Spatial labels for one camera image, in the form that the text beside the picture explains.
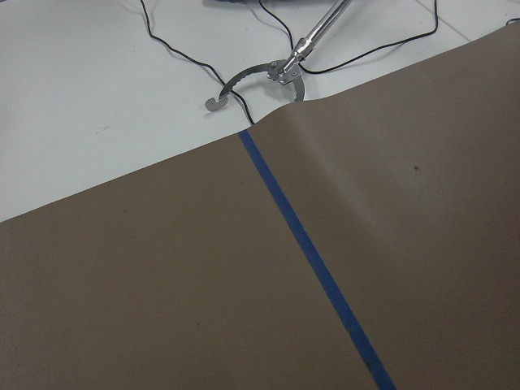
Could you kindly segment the brown paper table mat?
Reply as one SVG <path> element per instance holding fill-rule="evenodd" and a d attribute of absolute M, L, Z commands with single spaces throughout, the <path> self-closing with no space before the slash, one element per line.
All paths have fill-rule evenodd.
<path fill-rule="evenodd" d="M 518 25 L 2 223 L 1 386 L 518 388 Z"/>

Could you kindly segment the metal reacher grabber tool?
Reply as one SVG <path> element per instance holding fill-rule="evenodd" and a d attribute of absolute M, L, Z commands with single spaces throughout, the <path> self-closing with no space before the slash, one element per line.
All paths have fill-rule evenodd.
<path fill-rule="evenodd" d="M 301 62 L 305 61 L 315 46 L 324 37 L 331 26 L 345 12 L 350 1 L 336 1 L 318 23 L 295 45 L 287 59 L 274 60 L 269 63 L 258 64 L 237 73 L 221 89 L 217 98 L 211 97 L 205 103 L 205 107 L 210 112 L 221 110 L 228 104 L 228 94 L 245 77 L 266 73 L 269 80 L 275 81 L 280 85 L 293 84 L 295 89 L 295 102 L 304 99 L 306 89 L 302 79 Z"/>

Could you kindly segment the light blue teach pendant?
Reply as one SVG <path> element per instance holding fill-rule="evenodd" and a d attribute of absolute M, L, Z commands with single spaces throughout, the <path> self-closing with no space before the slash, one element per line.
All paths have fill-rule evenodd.
<path fill-rule="evenodd" d="M 231 4 L 239 4 L 245 2 L 257 2 L 257 1 L 247 1 L 247 0 L 213 0 L 209 2 L 221 2 L 221 3 L 231 3 Z M 274 4 L 284 4 L 284 5 L 328 5 L 332 4 L 336 1 L 334 0 L 266 0 L 261 1 L 262 3 L 274 3 Z"/>

